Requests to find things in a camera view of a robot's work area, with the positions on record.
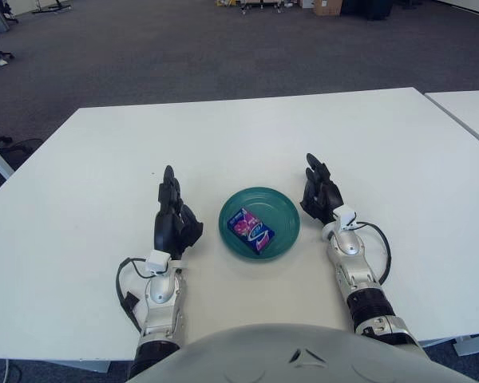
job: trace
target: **cable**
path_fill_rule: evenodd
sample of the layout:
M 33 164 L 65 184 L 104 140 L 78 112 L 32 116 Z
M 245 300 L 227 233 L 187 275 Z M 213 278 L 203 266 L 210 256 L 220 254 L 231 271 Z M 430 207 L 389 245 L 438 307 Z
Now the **cable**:
M 380 229 L 374 223 L 369 223 L 369 222 L 357 222 L 357 223 L 361 226 L 356 227 L 355 229 L 351 229 L 351 230 L 362 229 L 365 226 L 372 227 L 373 229 L 376 230 L 376 232 L 380 235 L 380 237 L 382 237 L 382 241 L 385 244 L 385 248 L 386 248 L 385 271 L 383 271 L 382 276 L 378 280 L 380 282 L 380 285 L 382 285 L 386 281 L 387 277 L 389 276 L 390 265 L 392 265 L 392 253 L 390 252 L 389 240 L 385 237 L 385 234 L 383 234 L 382 229 Z
M 8 376 L 9 376 L 9 359 L 6 359 L 6 371 L 5 371 L 5 373 L 3 374 L 3 381 L 2 381 L 2 383 L 6 383 L 6 382 L 7 382 Z
M 22 370 L 18 367 L 18 365 L 16 365 L 15 363 L 13 363 L 12 361 L 9 362 L 9 372 L 12 372 L 13 369 L 15 369 L 16 371 L 18 371 L 18 379 L 16 380 L 15 383 L 19 383 L 22 378 L 23 378 L 23 372 Z M 3 374 L 3 372 L 5 371 L 6 369 L 0 369 L 0 375 Z
M 115 290 L 117 292 L 117 297 L 119 298 L 119 303 L 121 304 L 122 310 L 125 311 L 126 315 L 128 315 L 129 320 L 132 322 L 132 324 L 140 333 L 142 331 L 141 325 L 138 323 L 137 318 L 135 318 L 135 314 L 133 313 L 133 308 L 129 306 L 129 304 L 126 302 L 126 298 L 122 294 L 121 282 L 119 281 L 119 276 L 121 275 L 122 269 L 124 269 L 129 263 L 133 264 L 133 267 L 135 268 L 135 271 L 137 272 L 138 276 L 143 279 L 151 279 L 156 277 L 156 275 L 149 275 L 149 276 L 142 275 L 140 271 L 137 269 L 137 265 L 135 264 L 135 262 L 145 262 L 145 259 L 126 258 L 124 261 L 121 262 L 121 264 L 119 265 L 119 268 L 117 269 L 117 274 L 115 276 Z

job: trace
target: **sneaker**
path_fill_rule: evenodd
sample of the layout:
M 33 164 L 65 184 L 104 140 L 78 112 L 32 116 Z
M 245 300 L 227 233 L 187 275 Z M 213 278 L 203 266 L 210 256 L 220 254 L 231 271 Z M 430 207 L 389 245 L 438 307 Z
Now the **sneaker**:
M 0 66 L 7 65 L 7 61 L 0 58 Z

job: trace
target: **gray carpet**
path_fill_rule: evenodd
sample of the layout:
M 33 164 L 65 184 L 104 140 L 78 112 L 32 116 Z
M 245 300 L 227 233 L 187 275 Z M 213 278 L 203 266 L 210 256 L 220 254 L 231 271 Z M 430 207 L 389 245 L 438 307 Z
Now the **gray carpet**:
M 435 2 L 396 6 L 384 22 L 319 18 L 300 8 L 242 16 L 212 0 L 72 3 L 63 14 L 25 15 L 0 36 L 0 49 L 17 56 L 0 68 L 0 135 L 46 139 L 90 106 L 479 89 L 479 16 Z M 450 342 L 427 352 L 479 380 L 479 354 L 458 358 Z M 128 368 L 114 362 L 99 374 L 16 363 L 23 382 L 119 382 Z

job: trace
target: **another table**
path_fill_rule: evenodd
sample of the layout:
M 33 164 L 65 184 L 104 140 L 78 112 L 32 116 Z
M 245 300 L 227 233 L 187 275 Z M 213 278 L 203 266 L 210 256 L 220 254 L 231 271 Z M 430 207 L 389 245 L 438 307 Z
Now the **another table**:
M 152 247 L 166 164 L 204 222 L 184 255 L 189 342 L 262 322 L 351 330 L 321 225 L 298 205 L 308 152 L 389 238 L 384 288 L 414 335 L 479 333 L 479 142 L 415 89 L 387 89 L 79 109 L 0 188 L 0 357 L 133 358 L 114 277 Z M 251 186 L 281 191 L 301 217 L 270 263 L 235 257 L 218 232 L 223 203 Z M 382 244 L 363 230 L 380 273 Z M 142 282 L 125 270 L 138 296 Z
M 479 140 L 479 90 L 426 93 L 426 96 Z

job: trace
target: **snack package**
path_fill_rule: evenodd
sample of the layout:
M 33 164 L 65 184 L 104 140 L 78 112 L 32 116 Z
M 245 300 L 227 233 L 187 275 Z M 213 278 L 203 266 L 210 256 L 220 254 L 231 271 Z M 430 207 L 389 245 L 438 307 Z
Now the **snack package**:
M 245 208 L 228 220 L 229 229 L 257 254 L 266 248 L 275 232 Z

